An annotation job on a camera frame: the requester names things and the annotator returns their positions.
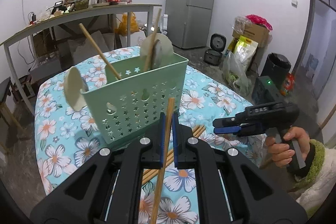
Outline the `green fuzzy sleeve forearm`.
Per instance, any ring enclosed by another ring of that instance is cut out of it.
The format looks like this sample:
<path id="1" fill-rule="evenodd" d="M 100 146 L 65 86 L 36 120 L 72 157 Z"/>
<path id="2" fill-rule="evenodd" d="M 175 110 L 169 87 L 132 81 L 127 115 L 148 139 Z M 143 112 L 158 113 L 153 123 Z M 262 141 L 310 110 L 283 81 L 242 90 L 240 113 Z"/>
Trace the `green fuzzy sleeve forearm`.
<path id="1" fill-rule="evenodd" d="M 326 148 L 317 140 L 310 140 L 306 158 L 307 175 L 295 177 L 296 201 L 311 217 L 323 204 L 335 185 L 335 149 Z"/>

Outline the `person right hand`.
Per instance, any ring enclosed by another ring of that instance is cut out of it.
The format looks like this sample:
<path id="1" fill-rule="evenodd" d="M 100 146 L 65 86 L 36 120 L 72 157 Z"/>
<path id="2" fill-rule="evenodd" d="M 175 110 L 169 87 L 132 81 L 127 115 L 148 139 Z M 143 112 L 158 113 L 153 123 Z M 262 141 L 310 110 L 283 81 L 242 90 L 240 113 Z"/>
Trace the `person right hand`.
<path id="1" fill-rule="evenodd" d="M 296 139 L 298 141 L 302 158 L 306 160 L 308 153 L 310 152 L 310 138 L 307 132 L 300 127 L 291 127 L 284 135 L 285 140 Z M 268 152 L 272 156 L 272 160 L 277 167 L 286 167 L 295 155 L 295 151 L 289 147 L 286 143 L 276 143 L 274 137 L 268 136 L 265 140 Z"/>

